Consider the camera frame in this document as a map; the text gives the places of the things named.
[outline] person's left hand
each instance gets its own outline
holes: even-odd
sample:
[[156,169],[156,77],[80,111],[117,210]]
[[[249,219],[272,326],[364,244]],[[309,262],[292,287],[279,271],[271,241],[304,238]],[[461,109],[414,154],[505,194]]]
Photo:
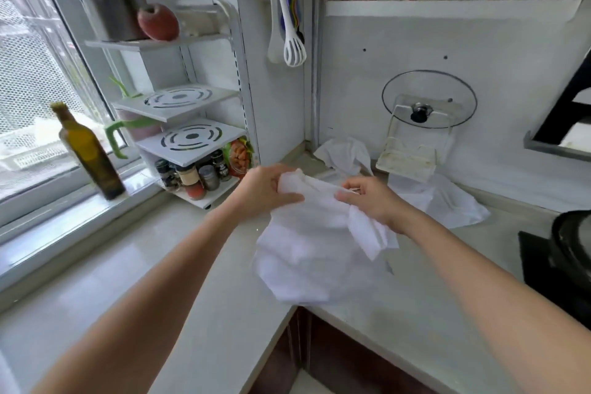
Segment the person's left hand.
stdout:
[[287,204],[300,203],[304,195],[277,193],[279,177],[294,170],[283,164],[252,168],[222,206],[230,208],[239,221],[244,221]]

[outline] jar with red contents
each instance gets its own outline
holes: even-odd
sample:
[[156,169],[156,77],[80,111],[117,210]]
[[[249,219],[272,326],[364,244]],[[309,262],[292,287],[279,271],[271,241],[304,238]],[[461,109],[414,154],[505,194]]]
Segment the jar with red contents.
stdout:
[[207,190],[203,188],[203,184],[199,180],[199,173],[195,164],[188,165],[186,167],[176,165],[175,169],[179,174],[183,187],[187,191],[189,198],[197,201],[203,199],[207,193]]

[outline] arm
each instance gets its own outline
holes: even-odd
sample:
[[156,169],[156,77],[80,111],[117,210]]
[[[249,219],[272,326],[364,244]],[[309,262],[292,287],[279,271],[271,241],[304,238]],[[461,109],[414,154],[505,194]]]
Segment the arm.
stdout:
[[303,200],[278,194],[276,165],[248,172],[232,195],[132,286],[68,350],[34,394],[141,393],[150,389],[227,238],[243,220]]
[[352,178],[340,201],[412,239],[473,318],[492,352],[530,394],[588,393],[591,332],[466,245],[376,178]]

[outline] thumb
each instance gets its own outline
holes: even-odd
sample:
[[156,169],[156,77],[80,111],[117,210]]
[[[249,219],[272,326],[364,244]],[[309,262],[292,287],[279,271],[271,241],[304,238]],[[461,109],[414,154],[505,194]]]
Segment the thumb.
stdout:
[[288,204],[301,203],[304,201],[304,195],[300,193],[280,193],[275,200],[275,208],[286,206]]
[[336,192],[335,198],[341,203],[347,203],[357,206],[359,203],[359,198],[361,198],[361,196],[353,192],[339,191]]

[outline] seasoning jar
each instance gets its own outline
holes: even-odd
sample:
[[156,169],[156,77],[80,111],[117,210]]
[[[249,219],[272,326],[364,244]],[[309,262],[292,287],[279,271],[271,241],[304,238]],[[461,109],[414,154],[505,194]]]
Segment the seasoning jar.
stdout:
[[159,159],[154,164],[156,171],[160,175],[164,189],[168,192],[174,192],[179,189],[179,181],[174,170],[170,167],[170,162],[166,159]]
[[216,172],[220,177],[220,181],[229,181],[232,176],[230,175],[230,169],[226,165],[226,159],[223,157],[223,152],[221,150],[212,152],[211,160],[213,161],[213,166],[216,168]]
[[220,178],[213,165],[204,165],[199,169],[199,176],[207,190],[213,191],[220,186]]
[[183,187],[187,191],[188,197],[194,200],[203,199],[206,190],[203,188],[203,185],[199,180],[199,173],[197,173],[195,164],[186,167],[177,165],[176,169],[181,178],[181,182],[183,183]]

